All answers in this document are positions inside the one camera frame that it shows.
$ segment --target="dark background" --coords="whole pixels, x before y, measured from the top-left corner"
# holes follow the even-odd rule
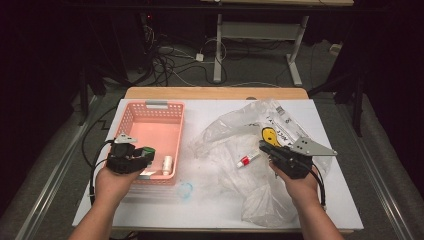
[[[139,2],[166,4],[169,1]],[[328,81],[346,72],[362,73],[365,93],[399,159],[423,195],[424,166],[419,150],[424,149],[421,140],[424,128],[424,21],[421,16],[424,9],[419,1],[355,2],[364,7],[390,4],[394,7],[388,14],[368,14],[355,21],[335,14],[312,16],[304,42],[343,41],[343,49]],[[134,20],[139,15],[90,16],[87,19],[84,12],[64,8],[52,0],[20,0],[3,3],[1,7],[1,132],[5,139],[0,175],[4,186],[0,193],[1,214],[43,147],[74,111],[71,102],[79,90],[81,70],[98,65],[126,79],[126,71],[142,66],[148,59],[134,57],[143,56],[139,53],[144,51],[143,45],[138,44],[143,39],[143,31]],[[257,17],[263,21],[288,20],[265,16]],[[209,14],[155,13],[152,17],[151,24],[158,32],[193,47],[202,46],[205,36],[210,37],[216,29],[216,18]],[[122,41],[135,44],[117,44]],[[127,45],[136,47],[128,49]],[[91,86],[101,92],[100,77],[99,73],[88,74]],[[331,91],[353,93],[354,83],[355,80],[350,79]]]

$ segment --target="human arm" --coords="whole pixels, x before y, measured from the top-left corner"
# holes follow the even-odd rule
[[[69,239],[109,239],[115,211],[140,172],[116,174],[108,168],[100,169],[96,177],[96,201]]]
[[[272,162],[269,166],[286,183],[287,192],[299,215],[304,239],[343,239],[319,202],[317,181],[311,174],[304,179],[291,179]]]

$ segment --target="small bottle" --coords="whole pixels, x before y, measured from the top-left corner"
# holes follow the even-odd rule
[[[165,156],[163,159],[163,165],[162,165],[162,172],[163,175],[167,176],[172,172],[172,157],[171,156]]]
[[[243,166],[246,166],[247,164],[249,164],[250,162],[252,162],[255,158],[259,157],[259,150],[255,150],[249,154],[247,154],[246,156],[242,157],[240,159],[240,161],[237,163],[237,168],[241,168]]]

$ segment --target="gray carpet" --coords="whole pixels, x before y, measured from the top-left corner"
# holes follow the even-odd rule
[[[300,76],[304,82],[305,89],[311,89],[325,82],[329,71],[335,61],[335,57],[328,54],[330,44],[323,42],[316,46],[302,46],[297,59]],[[274,50],[257,49],[257,52],[241,60],[231,60],[246,55],[246,52],[235,52],[228,54],[224,67],[227,72],[227,81],[224,85],[234,85],[246,82],[266,82],[281,87],[293,87],[289,72],[286,70],[284,55],[290,52],[290,43],[282,43]],[[181,48],[186,53],[194,56],[196,51]],[[184,64],[185,59],[175,58],[178,64]],[[207,76],[212,79],[212,66],[201,64],[206,67]],[[132,77],[136,78],[136,71],[130,71]],[[202,68],[192,68],[179,73],[184,81],[199,86],[211,86],[205,81]],[[175,75],[169,79],[169,86],[187,86]],[[268,85],[254,83],[241,85],[250,87],[269,87]],[[97,120],[104,112],[114,106],[124,95],[125,89],[108,85],[105,97],[96,101],[98,107],[92,109],[90,122]],[[351,130],[348,115],[351,106],[336,105],[332,100],[331,93],[318,94],[314,97],[321,120],[334,149],[339,153],[337,159],[342,172],[346,178],[349,189],[358,211],[360,212],[365,229],[346,236],[346,239],[424,239],[424,225],[420,219],[424,215],[422,198],[411,183],[407,173],[402,168],[396,153],[390,145],[384,130],[376,119],[372,106],[368,99],[364,98],[364,111],[362,117],[362,138],[357,138]],[[78,126],[81,114],[78,112],[78,103],[75,104],[75,114],[66,122],[62,128],[51,139],[39,157],[25,183],[16,194],[14,201],[0,220],[0,239],[14,239],[21,230],[26,218],[34,207],[43,187],[55,170],[59,160],[75,134],[81,130]],[[107,134],[107,126],[114,116],[114,111],[107,114],[106,129],[102,130],[102,123],[94,126],[87,136],[85,149],[89,159],[92,159],[98,148],[98,143],[103,141]],[[54,192],[53,201],[46,206],[46,213],[39,216],[40,224],[35,226],[34,239],[66,239],[73,230],[71,223],[78,208],[89,178],[89,168],[84,162],[81,141],[70,156],[70,165],[63,176],[60,188]],[[387,204],[384,196],[379,193],[378,184],[373,181],[373,176],[367,168],[365,158],[375,163],[381,173],[381,179],[390,191],[390,196],[401,213],[404,225],[399,232],[399,225],[387,213]],[[124,236],[126,232],[114,232],[114,236]],[[299,239],[298,235],[281,234],[194,234],[194,233],[144,233],[142,239],[257,239],[267,237],[269,239]]]

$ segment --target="plastic bag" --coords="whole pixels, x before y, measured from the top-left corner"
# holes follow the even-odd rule
[[[220,116],[193,144],[194,155],[202,161],[214,161],[221,168],[220,184],[244,197],[243,221],[264,227],[282,227],[296,215],[284,182],[275,178],[268,156],[260,156],[249,165],[237,168],[240,159],[259,148],[262,129],[271,127],[278,142],[291,145],[299,137],[310,137],[306,131],[272,99],[255,101],[246,107]],[[331,157],[313,157],[323,177],[329,171]]]

